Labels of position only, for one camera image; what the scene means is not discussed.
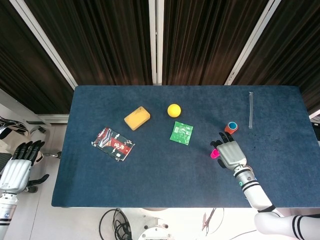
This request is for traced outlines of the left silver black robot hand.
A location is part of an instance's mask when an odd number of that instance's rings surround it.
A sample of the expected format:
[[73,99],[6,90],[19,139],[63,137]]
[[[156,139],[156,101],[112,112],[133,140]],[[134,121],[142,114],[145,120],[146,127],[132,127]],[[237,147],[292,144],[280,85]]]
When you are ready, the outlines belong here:
[[39,179],[30,180],[31,168],[37,162],[38,154],[44,144],[41,140],[23,142],[15,149],[0,177],[1,192],[15,195],[23,191],[37,192],[37,186],[44,183],[50,176],[45,174]]

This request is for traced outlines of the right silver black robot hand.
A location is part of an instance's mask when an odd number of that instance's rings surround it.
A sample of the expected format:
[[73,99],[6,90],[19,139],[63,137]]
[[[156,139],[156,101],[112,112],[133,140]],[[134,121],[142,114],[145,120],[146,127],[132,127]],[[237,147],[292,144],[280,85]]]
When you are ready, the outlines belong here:
[[234,171],[238,166],[246,166],[247,158],[238,143],[228,132],[219,132],[221,140],[210,143],[219,153],[218,164],[223,169]]

